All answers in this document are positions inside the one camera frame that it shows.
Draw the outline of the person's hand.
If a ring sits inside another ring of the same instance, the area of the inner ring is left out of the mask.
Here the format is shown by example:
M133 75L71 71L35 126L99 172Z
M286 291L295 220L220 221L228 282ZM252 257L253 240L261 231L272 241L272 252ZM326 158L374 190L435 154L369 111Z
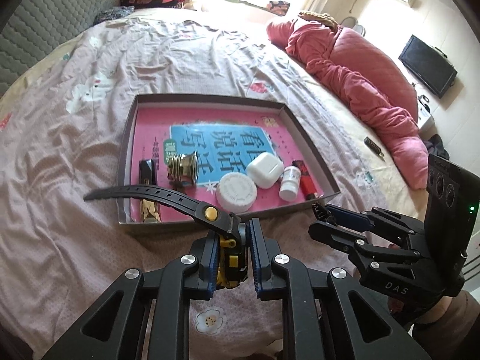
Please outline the person's hand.
M432 359L479 358L479 302L465 290L443 297L406 328Z

